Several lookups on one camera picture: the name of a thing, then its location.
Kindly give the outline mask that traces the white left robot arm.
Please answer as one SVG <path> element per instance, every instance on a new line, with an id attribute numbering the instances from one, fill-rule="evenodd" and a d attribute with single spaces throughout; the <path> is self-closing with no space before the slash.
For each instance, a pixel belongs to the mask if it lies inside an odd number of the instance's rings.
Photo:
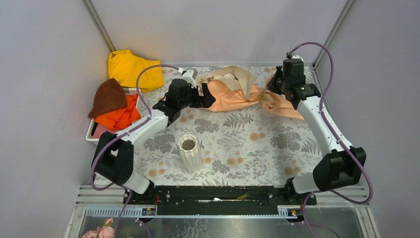
<path id="1" fill-rule="evenodd" d="M 157 132 L 169 127 L 186 108 L 209 108 L 215 102 L 208 85 L 193 86 L 185 79 L 174 79 L 164 98 L 151 109 L 149 115 L 133 123 L 118 133 L 105 132 L 101 135 L 91 164 L 90 184 L 94 190 L 102 191 L 107 187 L 97 187 L 94 175 L 99 174 L 115 184 L 134 192 L 139 202 L 152 201 L 154 191 L 152 182 L 134 170 L 134 149 L 153 137 Z"/>

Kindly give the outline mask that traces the flower bouquet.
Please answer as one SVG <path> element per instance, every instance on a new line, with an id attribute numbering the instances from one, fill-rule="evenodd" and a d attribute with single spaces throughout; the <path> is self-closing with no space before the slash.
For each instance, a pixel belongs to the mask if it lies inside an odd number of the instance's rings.
<path id="1" fill-rule="evenodd" d="M 238 66 L 227 66 L 196 79 L 200 95 L 207 86 L 215 102 L 208 108 L 212 112 L 225 112 L 259 105 L 269 113 L 292 119 L 304 118 L 292 104 L 282 96 L 260 89 L 255 85 L 255 77 Z"/>

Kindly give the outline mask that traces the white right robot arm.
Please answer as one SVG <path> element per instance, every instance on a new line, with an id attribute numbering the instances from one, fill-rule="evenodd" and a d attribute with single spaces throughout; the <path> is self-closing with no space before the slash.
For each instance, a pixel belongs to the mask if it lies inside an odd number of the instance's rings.
<path id="1" fill-rule="evenodd" d="M 301 59 L 286 59 L 268 83 L 271 92 L 284 95 L 293 108 L 304 118 L 320 147 L 321 161 L 311 173 L 289 179 L 284 198 L 297 204 L 304 193 L 328 191 L 360 181 L 366 161 L 362 147 L 355 148 L 333 122 L 321 102 L 321 93 L 314 84 L 306 83 L 304 63 Z"/>

